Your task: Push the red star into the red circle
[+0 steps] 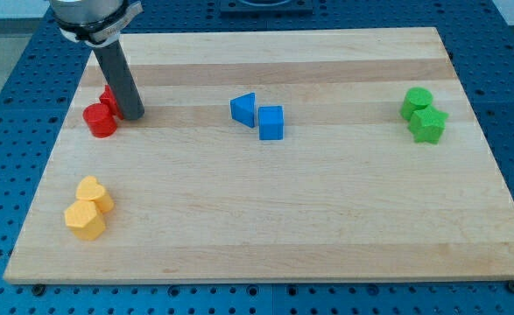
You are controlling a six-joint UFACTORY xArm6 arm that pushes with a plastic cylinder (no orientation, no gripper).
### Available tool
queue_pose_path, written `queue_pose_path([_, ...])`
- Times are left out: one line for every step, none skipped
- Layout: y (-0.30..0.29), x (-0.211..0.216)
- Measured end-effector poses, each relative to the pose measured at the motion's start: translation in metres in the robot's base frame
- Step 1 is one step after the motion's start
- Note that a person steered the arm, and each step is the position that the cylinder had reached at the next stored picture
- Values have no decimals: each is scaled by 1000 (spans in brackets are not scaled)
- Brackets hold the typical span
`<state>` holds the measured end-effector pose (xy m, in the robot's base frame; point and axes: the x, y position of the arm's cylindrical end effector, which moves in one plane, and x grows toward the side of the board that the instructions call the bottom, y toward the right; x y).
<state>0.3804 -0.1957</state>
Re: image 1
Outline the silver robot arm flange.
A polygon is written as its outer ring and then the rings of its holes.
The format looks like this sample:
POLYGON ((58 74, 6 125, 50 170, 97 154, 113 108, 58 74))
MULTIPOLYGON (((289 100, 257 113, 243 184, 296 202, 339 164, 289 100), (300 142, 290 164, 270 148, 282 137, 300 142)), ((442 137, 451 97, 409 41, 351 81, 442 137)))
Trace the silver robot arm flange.
POLYGON ((49 3, 64 37, 94 48, 118 41, 121 31, 144 11, 140 1, 50 0, 49 3))

